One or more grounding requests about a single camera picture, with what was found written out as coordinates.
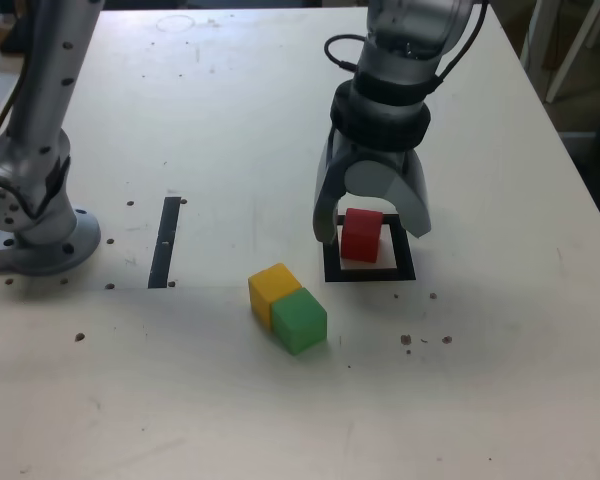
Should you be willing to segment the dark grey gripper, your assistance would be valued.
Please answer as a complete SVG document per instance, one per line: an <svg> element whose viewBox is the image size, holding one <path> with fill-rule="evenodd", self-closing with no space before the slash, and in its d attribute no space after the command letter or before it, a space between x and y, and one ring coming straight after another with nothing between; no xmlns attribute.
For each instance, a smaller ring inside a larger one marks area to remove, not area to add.
<svg viewBox="0 0 600 480"><path fill-rule="evenodd" d="M357 159L353 164L352 153ZM339 131L330 131L314 195L312 225L317 241L334 242L337 207L346 192L387 201L395 208L403 229L416 238L431 230L424 173L413 150L388 152L352 145Z"/></svg>

